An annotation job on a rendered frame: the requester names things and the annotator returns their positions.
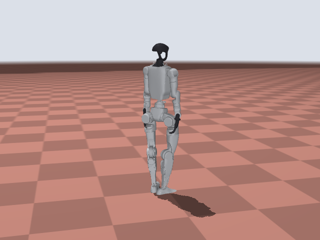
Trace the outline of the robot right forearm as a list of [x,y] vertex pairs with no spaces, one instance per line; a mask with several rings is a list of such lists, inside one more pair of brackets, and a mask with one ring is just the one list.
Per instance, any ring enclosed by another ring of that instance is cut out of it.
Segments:
[[175,112],[174,117],[176,117],[176,114],[179,114],[179,118],[181,117],[181,106],[180,106],[180,91],[176,92],[176,98],[172,100],[173,103],[173,110]]

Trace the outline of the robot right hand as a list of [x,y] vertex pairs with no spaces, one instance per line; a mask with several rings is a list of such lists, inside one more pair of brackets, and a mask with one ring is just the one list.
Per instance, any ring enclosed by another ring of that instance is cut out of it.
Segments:
[[180,114],[176,114],[175,115],[175,125],[174,125],[174,130],[172,131],[172,132],[169,132],[169,134],[173,134],[175,131],[176,131],[176,128],[178,127],[178,125],[179,125],[179,121],[181,120],[180,119]]

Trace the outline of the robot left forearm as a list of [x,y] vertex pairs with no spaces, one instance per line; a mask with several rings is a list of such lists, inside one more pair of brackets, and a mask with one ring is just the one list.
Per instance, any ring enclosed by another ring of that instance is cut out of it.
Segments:
[[143,92],[143,98],[144,98],[144,104],[143,104],[143,109],[146,109],[146,113],[150,112],[150,107],[151,107],[151,95],[146,94]]

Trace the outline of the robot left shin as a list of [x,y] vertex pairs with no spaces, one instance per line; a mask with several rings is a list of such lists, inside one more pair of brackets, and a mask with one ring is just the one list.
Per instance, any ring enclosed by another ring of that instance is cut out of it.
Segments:
[[146,149],[146,154],[147,154],[147,164],[148,164],[148,169],[150,172],[151,176],[151,183],[153,185],[157,185],[156,181],[156,171],[157,171],[157,158],[154,157],[149,157],[149,148]]

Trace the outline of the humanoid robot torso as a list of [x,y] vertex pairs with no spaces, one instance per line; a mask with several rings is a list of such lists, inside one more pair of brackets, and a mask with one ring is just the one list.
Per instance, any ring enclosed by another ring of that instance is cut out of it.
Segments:
[[152,99],[157,101],[154,107],[150,109],[150,119],[156,122],[164,122],[164,114],[168,113],[165,108],[166,101],[169,99],[171,93],[170,78],[167,76],[166,68],[171,68],[168,64],[164,66],[153,66],[155,62],[148,67],[148,90]]

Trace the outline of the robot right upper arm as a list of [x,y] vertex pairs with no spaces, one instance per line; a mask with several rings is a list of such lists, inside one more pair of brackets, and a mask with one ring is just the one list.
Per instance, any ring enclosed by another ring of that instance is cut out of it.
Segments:
[[166,68],[166,73],[167,73],[167,76],[169,77],[169,81],[170,81],[170,89],[171,89],[171,92],[170,92],[170,96],[172,98],[176,98],[176,93],[177,91],[177,88],[178,88],[178,70],[175,69],[175,68]]

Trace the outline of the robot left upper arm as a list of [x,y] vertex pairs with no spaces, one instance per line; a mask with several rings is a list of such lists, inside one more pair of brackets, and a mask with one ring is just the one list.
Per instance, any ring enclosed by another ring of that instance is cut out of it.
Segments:
[[148,68],[149,66],[145,66],[143,68],[143,74],[144,74],[144,93],[150,94],[149,92],[149,85],[148,85]]

